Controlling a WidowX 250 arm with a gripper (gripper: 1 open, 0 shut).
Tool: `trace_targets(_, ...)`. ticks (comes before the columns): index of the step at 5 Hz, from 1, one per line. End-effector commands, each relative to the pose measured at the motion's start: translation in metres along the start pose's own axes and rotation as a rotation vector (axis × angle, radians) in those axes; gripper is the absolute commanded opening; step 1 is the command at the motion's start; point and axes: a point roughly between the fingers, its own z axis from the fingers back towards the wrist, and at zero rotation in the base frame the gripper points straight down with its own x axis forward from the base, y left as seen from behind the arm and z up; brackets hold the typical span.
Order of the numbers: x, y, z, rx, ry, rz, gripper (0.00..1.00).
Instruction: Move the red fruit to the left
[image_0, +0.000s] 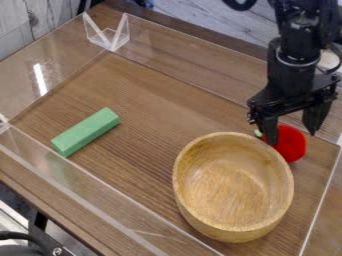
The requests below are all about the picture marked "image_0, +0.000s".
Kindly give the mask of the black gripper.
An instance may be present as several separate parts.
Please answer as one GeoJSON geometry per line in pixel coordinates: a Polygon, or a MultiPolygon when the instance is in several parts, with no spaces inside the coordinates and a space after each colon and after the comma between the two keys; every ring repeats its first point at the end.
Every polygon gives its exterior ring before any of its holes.
{"type": "Polygon", "coordinates": [[[278,118],[302,111],[302,123],[312,136],[325,122],[333,102],[337,100],[337,84],[341,76],[320,74],[314,78],[313,88],[300,96],[286,95],[270,84],[248,100],[249,122],[264,125],[264,134],[269,145],[278,143],[278,118]]]}

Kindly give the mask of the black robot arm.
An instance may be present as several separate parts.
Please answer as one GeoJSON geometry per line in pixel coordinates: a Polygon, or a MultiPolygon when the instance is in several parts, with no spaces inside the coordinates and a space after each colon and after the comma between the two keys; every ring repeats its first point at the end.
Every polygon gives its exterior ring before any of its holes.
{"type": "Polygon", "coordinates": [[[280,140],[278,118],[302,113],[302,123],[316,133],[337,99],[341,76],[318,66],[321,51],[338,56],[341,33],[338,0],[273,0],[280,36],[269,43],[268,84],[248,101],[249,122],[258,126],[266,143],[280,140]]]}

